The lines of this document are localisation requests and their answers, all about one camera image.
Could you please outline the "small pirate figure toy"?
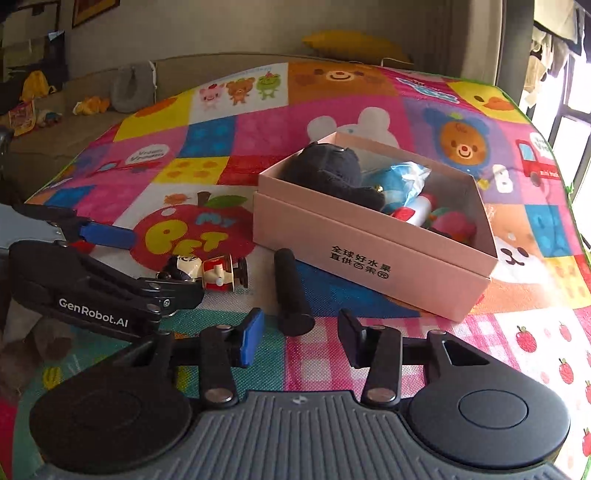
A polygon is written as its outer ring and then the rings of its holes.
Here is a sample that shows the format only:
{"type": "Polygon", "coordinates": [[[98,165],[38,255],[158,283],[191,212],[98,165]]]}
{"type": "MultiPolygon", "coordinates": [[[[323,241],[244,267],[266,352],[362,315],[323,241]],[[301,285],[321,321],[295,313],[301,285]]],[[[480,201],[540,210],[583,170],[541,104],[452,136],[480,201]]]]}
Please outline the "small pirate figure toy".
{"type": "Polygon", "coordinates": [[[249,270],[245,257],[233,259],[229,254],[208,259],[172,255],[157,273],[157,279],[200,284],[208,291],[233,292],[249,288],[249,270]]]}

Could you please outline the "black cylinder handle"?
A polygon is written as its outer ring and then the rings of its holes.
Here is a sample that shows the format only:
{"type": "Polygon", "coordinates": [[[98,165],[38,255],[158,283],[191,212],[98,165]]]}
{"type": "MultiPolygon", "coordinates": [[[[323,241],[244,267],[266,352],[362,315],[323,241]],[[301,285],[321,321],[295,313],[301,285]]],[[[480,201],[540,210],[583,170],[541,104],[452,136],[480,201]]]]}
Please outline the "black cylinder handle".
{"type": "Polygon", "coordinates": [[[279,304],[277,325],[288,337],[303,336],[315,327],[315,317],[305,298],[303,283],[297,273],[297,261],[290,249],[274,252],[274,279],[279,304]]]}

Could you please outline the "white red foam rocket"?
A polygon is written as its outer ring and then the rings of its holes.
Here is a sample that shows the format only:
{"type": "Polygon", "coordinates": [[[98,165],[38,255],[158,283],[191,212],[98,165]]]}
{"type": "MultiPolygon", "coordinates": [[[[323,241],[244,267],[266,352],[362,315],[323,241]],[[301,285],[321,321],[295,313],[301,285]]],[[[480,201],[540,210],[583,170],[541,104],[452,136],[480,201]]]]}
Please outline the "white red foam rocket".
{"type": "Polygon", "coordinates": [[[429,193],[422,193],[412,199],[406,206],[394,210],[392,217],[422,227],[436,208],[436,197],[429,193]]]}

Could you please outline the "pink round cartoon toy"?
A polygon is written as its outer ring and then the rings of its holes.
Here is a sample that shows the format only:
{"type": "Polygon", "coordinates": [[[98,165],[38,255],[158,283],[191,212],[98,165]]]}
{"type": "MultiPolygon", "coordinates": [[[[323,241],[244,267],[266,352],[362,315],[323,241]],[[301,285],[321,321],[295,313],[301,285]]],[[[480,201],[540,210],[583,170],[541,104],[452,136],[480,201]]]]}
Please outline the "pink round cartoon toy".
{"type": "Polygon", "coordinates": [[[441,207],[430,213],[426,228],[460,243],[469,245],[476,232],[476,224],[463,212],[441,207]]]}

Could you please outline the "blue wet wipes pack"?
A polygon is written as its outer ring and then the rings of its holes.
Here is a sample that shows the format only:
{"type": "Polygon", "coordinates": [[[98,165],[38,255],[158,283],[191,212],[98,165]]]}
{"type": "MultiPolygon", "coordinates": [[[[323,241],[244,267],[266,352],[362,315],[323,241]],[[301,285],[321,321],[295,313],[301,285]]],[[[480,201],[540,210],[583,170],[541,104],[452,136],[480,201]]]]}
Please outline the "blue wet wipes pack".
{"type": "Polygon", "coordinates": [[[430,168],[407,161],[367,171],[363,174],[362,185],[383,193],[385,206],[381,211],[391,214],[394,210],[407,206],[422,193],[430,174],[430,168]]]}

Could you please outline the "black plush cat toy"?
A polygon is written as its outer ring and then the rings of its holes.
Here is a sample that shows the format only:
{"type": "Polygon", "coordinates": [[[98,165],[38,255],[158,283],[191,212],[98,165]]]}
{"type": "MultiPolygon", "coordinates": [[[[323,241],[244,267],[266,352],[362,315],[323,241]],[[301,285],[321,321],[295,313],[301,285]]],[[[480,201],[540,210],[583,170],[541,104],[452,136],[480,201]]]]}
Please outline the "black plush cat toy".
{"type": "Polygon", "coordinates": [[[383,193],[362,185],[355,151],[338,145],[311,142],[287,162],[281,179],[375,211],[385,206],[383,193]]]}

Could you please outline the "colourful cartoon play mat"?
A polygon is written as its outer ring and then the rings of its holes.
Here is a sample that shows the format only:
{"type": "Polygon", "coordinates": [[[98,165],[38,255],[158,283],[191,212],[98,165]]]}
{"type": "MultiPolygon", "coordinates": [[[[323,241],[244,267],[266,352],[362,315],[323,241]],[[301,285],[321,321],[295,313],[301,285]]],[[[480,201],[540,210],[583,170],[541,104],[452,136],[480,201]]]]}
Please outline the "colourful cartoon play mat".
{"type": "Polygon", "coordinates": [[[586,479],[590,264],[502,90],[259,66],[1,210],[13,479],[586,479]]]}

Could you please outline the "pink cardboard box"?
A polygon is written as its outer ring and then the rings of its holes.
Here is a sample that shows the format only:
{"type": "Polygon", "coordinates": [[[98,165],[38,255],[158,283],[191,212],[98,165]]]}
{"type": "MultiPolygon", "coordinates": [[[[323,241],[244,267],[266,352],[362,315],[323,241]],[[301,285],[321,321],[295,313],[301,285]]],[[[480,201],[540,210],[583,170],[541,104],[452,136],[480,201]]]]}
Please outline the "pink cardboard box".
{"type": "Polygon", "coordinates": [[[438,161],[367,138],[334,132],[325,144],[349,147],[363,167],[413,161],[431,170],[425,191],[476,226],[464,244],[384,213],[284,181],[290,155],[259,174],[253,194],[253,240],[391,296],[461,322],[488,287],[498,257],[472,176],[438,161]]]}

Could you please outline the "beige sofa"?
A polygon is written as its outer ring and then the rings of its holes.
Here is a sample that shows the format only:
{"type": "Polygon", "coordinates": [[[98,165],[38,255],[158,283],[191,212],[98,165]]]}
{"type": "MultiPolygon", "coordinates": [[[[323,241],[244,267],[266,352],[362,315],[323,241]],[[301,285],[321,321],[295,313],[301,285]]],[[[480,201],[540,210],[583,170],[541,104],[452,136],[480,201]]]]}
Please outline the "beige sofa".
{"type": "MultiPolygon", "coordinates": [[[[311,67],[321,63],[329,70],[346,70],[366,73],[363,86],[376,94],[380,87],[390,93],[393,84],[386,72],[377,66],[359,62],[339,63],[297,55],[273,55],[261,53],[198,54],[156,60],[155,100],[163,101],[201,84],[210,84],[230,74],[273,63],[293,62],[297,67],[311,67]]],[[[62,90],[35,102],[35,111],[49,110],[62,115],[54,126],[33,130],[12,141],[7,139],[9,119],[1,117],[1,201],[15,204],[25,201],[52,180],[71,160],[92,141],[121,122],[125,115],[109,109],[94,116],[75,116],[72,108],[84,96],[104,96],[117,76],[115,69],[104,70],[70,80],[62,90]]]]}

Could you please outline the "grey neck pillow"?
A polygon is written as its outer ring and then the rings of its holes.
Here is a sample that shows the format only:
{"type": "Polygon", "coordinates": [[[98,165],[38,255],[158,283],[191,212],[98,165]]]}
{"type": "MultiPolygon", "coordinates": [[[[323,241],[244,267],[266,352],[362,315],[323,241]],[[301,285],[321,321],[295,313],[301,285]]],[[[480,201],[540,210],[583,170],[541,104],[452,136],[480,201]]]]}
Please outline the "grey neck pillow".
{"type": "Polygon", "coordinates": [[[134,113],[156,101],[156,68],[151,61],[120,67],[111,84],[110,101],[119,113],[134,113]]]}

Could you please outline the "red gold framed picture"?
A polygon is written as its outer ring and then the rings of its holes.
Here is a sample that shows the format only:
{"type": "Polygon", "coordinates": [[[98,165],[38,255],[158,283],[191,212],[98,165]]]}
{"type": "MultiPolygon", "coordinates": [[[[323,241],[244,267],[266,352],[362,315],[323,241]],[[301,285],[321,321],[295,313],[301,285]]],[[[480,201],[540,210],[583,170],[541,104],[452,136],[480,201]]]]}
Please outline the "red gold framed picture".
{"type": "Polygon", "coordinates": [[[76,28],[119,5],[120,0],[75,0],[72,27],[76,28]]]}

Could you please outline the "yellow cushion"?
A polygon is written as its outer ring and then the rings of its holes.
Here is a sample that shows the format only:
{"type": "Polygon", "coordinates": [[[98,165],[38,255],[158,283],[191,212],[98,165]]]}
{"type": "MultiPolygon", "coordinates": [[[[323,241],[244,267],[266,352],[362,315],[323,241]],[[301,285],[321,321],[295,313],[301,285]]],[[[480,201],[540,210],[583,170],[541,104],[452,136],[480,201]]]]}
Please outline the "yellow cushion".
{"type": "Polygon", "coordinates": [[[367,64],[380,64],[383,59],[392,59],[412,64],[399,44],[360,31],[325,30],[304,36],[301,42],[325,58],[367,64]]]}

